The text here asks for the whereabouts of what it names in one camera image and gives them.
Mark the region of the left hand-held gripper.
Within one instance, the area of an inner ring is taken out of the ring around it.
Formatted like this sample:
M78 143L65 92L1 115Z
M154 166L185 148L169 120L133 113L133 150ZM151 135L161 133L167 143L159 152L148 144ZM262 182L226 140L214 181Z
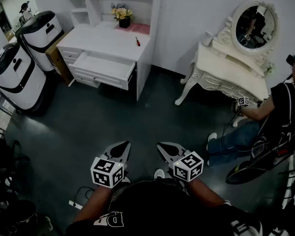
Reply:
M119 158L119 162L96 157L90 168L93 183L114 188L124 179L125 165L131 150L129 141L117 142L108 146L104 154L109 158Z

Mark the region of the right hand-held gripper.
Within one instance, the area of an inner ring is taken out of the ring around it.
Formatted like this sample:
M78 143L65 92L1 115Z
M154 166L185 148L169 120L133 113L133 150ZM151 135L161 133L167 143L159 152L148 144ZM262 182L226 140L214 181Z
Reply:
M169 168L173 168L174 177L190 182L202 174L204 160L195 151L173 163L171 160L172 155L182 155L185 152L185 148L172 142L159 142L156 146Z

